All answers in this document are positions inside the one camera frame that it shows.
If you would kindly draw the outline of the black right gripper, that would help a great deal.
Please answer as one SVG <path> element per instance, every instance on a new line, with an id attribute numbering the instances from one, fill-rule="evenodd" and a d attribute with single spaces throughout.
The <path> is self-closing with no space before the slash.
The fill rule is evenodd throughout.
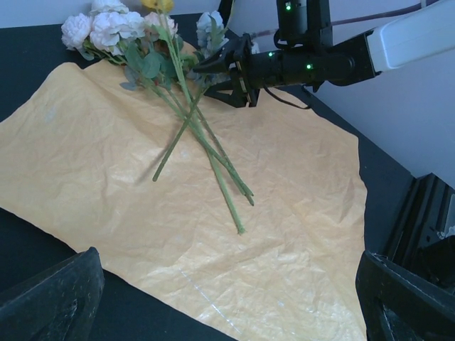
<path id="1" fill-rule="evenodd" d="M 256 107 L 273 61 L 273 50 L 253 53 L 252 39 L 248 33 L 244 33 L 199 62 L 193 71 L 198 74 L 218 74 L 230 70 L 230 79 L 209 86 L 205 95 L 234 108 Z"/>

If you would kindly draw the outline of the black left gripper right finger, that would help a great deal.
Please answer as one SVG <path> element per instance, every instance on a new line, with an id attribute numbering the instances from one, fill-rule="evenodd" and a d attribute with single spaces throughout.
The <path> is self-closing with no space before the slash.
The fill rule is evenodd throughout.
<path id="1" fill-rule="evenodd" d="M 453 340 L 454 296 L 364 251 L 355 289 L 368 340 Z"/>

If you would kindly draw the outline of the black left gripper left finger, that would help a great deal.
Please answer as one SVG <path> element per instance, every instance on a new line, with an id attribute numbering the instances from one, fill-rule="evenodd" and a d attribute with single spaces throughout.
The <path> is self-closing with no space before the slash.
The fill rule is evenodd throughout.
<path id="1" fill-rule="evenodd" d="M 90 247 L 1 293 L 2 340 L 87 340 L 105 278 Z"/>

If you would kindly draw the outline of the pastel artificial flower bunch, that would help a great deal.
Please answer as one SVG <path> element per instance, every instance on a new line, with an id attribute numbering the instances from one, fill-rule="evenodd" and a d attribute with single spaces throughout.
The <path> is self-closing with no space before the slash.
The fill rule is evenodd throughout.
<path id="1" fill-rule="evenodd" d="M 61 26 L 63 45 L 84 59 L 106 60 L 122 67 L 126 80 L 121 87 L 139 88 L 161 98 L 182 120 L 182 126 L 166 147 L 153 179 L 158 180 L 173 150 L 186 130 L 190 130 L 206 152 L 210 166 L 237 228 L 245 227 L 237 213 L 222 175 L 232 179 L 240 193 L 253 203 L 253 193 L 241 179 L 219 139 L 209 126 L 199 102 L 210 83 L 200 78 L 196 91 L 190 89 L 189 74 L 204 54 L 186 53 L 178 25 L 170 17 L 170 1 L 145 1 L 145 16 L 130 10 L 122 1 L 93 1 L 89 13 L 69 16 Z"/>

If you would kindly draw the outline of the orange wrapping paper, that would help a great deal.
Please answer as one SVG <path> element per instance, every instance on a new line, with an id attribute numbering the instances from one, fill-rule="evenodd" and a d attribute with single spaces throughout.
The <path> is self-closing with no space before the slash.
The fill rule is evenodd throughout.
<path id="1" fill-rule="evenodd" d="M 364 340 L 355 291 L 367 190 L 358 138 L 289 93 L 199 106 L 241 179 L 224 183 L 182 122 L 121 68 L 64 63 L 1 123 L 1 206 L 237 340 Z"/>

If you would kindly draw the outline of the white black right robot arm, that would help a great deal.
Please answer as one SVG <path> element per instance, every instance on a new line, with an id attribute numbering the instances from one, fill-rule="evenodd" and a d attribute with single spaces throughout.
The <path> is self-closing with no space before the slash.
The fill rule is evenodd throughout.
<path id="1" fill-rule="evenodd" d="M 432 1 L 385 25 L 333 42 L 328 1 L 277 1 L 274 50 L 252 52 L 245 33 L 200 61 L 200 75 L 226 74 L 207 96 L 235 108 L 255 107 L 260 90 L 301 85 L 317 92 L 345 87 L 454 49 L 454 2 Z"/>

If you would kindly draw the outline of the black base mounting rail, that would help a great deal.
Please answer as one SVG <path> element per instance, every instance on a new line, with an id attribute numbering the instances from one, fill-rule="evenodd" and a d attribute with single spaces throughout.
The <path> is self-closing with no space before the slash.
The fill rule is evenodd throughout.
<path id="1" fill-rule="evenodd" d="M 447 290 L 454 289 L 454 189 L 434 174 L 412 181 L 384 255 Z"/>

